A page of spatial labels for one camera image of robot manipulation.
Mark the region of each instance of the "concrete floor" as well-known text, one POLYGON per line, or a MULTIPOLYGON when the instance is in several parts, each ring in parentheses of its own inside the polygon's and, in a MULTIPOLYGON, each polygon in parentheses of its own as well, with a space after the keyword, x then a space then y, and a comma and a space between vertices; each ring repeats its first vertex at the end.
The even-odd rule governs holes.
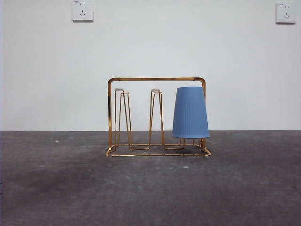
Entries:
POLYGON ((2 132, 1 225, 301 225, 301 131, 213 131, 207 147, 105 157, 106 132, 2 132))

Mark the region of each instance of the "gold wire frame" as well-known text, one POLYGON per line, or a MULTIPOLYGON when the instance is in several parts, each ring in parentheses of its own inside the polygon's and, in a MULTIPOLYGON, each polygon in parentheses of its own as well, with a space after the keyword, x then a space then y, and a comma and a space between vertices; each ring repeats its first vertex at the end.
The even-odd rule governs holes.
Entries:
POLYGON ((206 96, 206 82, 203 78, 199 77, 177 77, 177 78, 111 78, 108 81, 108 116, 109 116, 109 148, 106 152, 106 156, 210 156, 211 152, 206 148, 206 140, 205 138, 198 139, 198 143, 195 144, 195 139, 193 139, 192 144, 186 144, 185 139, 183 139, 182 147, 166 147, 166 146, 181 146, 182 139, 180 139, 177 144, 165 144, 164 138, 164 128, 163 128, 163 110, 162 110, 162 92, 160 90, 151 90, 150 92, 150 129, 149 129, 149 142, 148 144, 134 144, 132 138, 132 126, 131 126, 131 114, 130 114, 130 100, 129 100, 129 92, 125 92, 123 89, 115 89, 115 114, 114 114, 114 144, 112 143, 112 108, 111 108, 111 84, 114 81, 200 81, 204 90, 204 96, 206 96), (120 92, 119 99, 119 129, 117 132, 117 93, 120 92), (159 107, 160 107, 160 119, 161 119, 161 144, 152 144, 151 143, 151 128, 152 128, 152 119, 153 119, 153 108, 155 95, 158 95, 159 107), (126 117, 126 125, 127 125, 127 137, 128 144, 120 144, 120 119, 121 119, 121 106, 122 100, 124 104, 124 111, 126 117), (181 153, 144 153, 144 154, 112 154, 117 150, 119 146, 128 146, 130 151, 135 150, 149 150, 153 145, 163 146, 165 150, 168 149, 184 149, 185 145, 187 146, 195 146, 199 148, 200 154, 181 154, 181 153), (133 148, 133 146, 146 146, 144 148, 133 148))

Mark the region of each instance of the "electrical outlet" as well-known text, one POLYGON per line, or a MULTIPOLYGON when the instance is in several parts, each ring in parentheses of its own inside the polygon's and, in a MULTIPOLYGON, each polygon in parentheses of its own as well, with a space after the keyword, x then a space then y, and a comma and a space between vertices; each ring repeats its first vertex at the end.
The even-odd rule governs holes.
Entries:
POLYGON ((280 2, 276 4, 276 23, 294 24, 296 23, 295 5, 292 2, 280 2))
POLYGON ((93 21, 93 0, 72 1, 73 21, 93 21))

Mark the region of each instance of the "ribbed cup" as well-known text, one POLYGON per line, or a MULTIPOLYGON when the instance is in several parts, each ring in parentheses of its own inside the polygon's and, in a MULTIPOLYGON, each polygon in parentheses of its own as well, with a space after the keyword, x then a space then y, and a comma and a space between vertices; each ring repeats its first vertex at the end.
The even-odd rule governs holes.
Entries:
POLYGON ((174 106, 173 136, 210 137, 202 87, 179 87, 174 106))

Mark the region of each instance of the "white wall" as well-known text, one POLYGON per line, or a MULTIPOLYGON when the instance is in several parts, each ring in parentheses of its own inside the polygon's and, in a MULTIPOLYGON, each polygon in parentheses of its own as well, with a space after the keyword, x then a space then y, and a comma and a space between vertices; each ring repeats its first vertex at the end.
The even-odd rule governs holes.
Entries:
MULTIPOLYGON (((94 0, 73 23, 70 0, 2 0, 1 129, 107 130, 107 80, 128 76, 205 78, 211 130, 301 129, 301 2, 296 25, 275 2, 94 0)), ((160 86, 171 129, 180 83, 117 86, 138 130, 160 86)))

